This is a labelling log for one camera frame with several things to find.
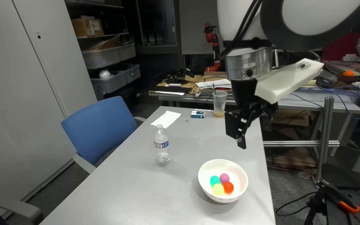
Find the white bowl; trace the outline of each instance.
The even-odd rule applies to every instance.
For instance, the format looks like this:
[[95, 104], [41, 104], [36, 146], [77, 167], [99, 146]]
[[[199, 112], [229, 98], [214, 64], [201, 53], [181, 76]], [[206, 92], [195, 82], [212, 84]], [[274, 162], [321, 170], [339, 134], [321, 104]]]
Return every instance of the white bowl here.
[[[231, 194], [216, 196], [213, 194], [210, 178], [227, 173], [230, 182], [234, 185], [234, 191]], [[198, 181], [205, 194], [219, 203], [230, 203], [237, 201], [244, 194], [248, 186], [248, 177], [245, 171], [235, 162], [226, 159], [213, 159], [204, 163], [198, 171]]]

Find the bottle label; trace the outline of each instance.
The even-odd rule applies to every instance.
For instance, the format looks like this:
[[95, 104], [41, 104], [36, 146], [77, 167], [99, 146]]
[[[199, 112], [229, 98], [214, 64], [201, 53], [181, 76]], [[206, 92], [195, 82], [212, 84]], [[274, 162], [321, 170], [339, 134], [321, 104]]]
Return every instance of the bottle label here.
[[166, 141], [164, 143], [157, 143], [154, 141], [154, 143], [156, 148], [166, 148], [167, 146], [169, 146], [169, 141]]

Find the plastic water bottle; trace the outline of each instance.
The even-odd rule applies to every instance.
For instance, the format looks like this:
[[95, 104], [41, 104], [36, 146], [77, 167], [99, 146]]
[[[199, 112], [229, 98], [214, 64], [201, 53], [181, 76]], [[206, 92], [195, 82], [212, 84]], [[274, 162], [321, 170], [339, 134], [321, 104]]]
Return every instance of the plastic water bottle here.
[[155, 148], [157, 150], [156, 161], [160, 166], [164, 166], [170, 162], [169, 156], [169, 137], [162, 124], [156, 125], [154, 138]]

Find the blue cable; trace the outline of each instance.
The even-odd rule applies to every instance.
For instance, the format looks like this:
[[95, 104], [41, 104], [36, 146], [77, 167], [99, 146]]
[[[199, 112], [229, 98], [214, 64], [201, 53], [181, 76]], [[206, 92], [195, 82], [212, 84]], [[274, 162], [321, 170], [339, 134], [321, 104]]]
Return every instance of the blue cable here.
[[[352, 118], [354, 118], [354, 119], [356, 119], [356, 120], [360, 120], [360, 117], [356, 118], [356, 117], [352, 116], [352, 114], [350, 113], [350, 111], [347, 109], [347, 106], [346, 106], [345, 102], [344, 102], [344, 101], [342, 100], [342, 98], [340, 97], [340, 95], [351, 96], [351, 95], [349, 95], [349, 94], [352, 94], [352, 95], [355, 95], [355, 96], [360, 97], [360, 94], [355, 94], [355, 93], [353, 93], [353, 92], [349, 92], [349, 91], [346, 91], [346, 90], [339, 90], [340, 88], [345, 88], [345, 87], [356, 87], [356, 88], [360, 89], [359, 87], [353, 86], [353, 85], [349, 85], [349, 86], [340, 87], [340, 88], [327, 89], [327, 88], [319, 87], [319, 86], [314, 85], [314, 84], [305, 84], [305, 85], [303, 85], [303, 86], [306, 86], [306, 85], [315, 86], [314, 89], [319, 88], [319, 89], [322, 89], [322, 90], [325, 90], [325, 91], [329, 91], [329, 92], [337, 95], [337, 97], [338, 97], [338, 98], [341, 100], [341, 102], [343, 103], [343, 105], [344, 105], [344, 107], [345, 107], [345, 111], [347, 112], [347, 114], [348, 114], [350, 117], [352, 117]], [[336, 93], [335, 91], [346, 91], [346, 92], [348, 92], [349, 94], [340, 94], [340, 93]]]

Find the yellow ball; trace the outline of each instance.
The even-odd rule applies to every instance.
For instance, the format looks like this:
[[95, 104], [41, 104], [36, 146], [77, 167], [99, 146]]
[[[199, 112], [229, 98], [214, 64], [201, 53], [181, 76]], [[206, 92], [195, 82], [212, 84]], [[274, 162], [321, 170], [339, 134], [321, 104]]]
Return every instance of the yellow ball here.
[[220, 196], [224, 194], [224, 188], [221, 183], [213, 185], [212, 189], [214, 195]]

